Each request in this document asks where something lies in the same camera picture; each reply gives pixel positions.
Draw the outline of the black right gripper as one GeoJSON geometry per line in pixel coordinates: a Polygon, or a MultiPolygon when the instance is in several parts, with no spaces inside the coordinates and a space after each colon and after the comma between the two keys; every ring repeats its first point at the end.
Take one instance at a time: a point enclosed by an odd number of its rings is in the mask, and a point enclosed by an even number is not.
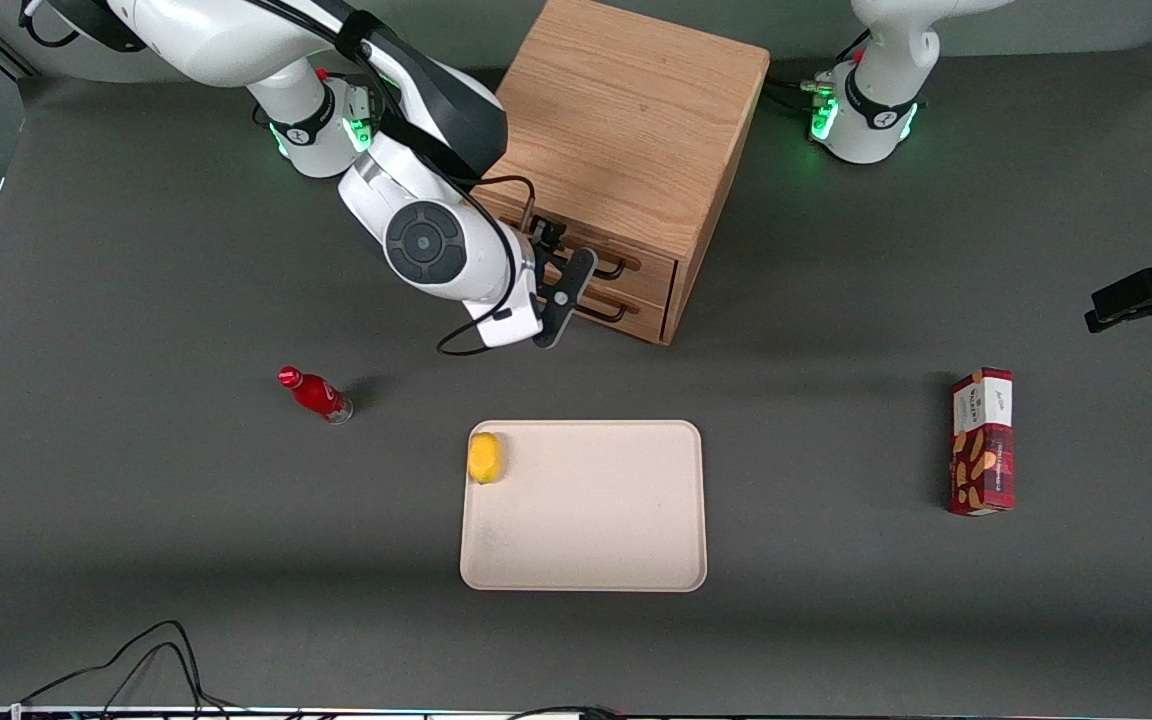
{"type": "Polygon", "coordinates": [[[530,243],[536,259],[536,270],[543,270],[544,266],[564,270],[567,260],[561,252],[564,250],[566,232],[567,225],[556,222],[556,220],[545,217],[530,219],[530,243]]]}

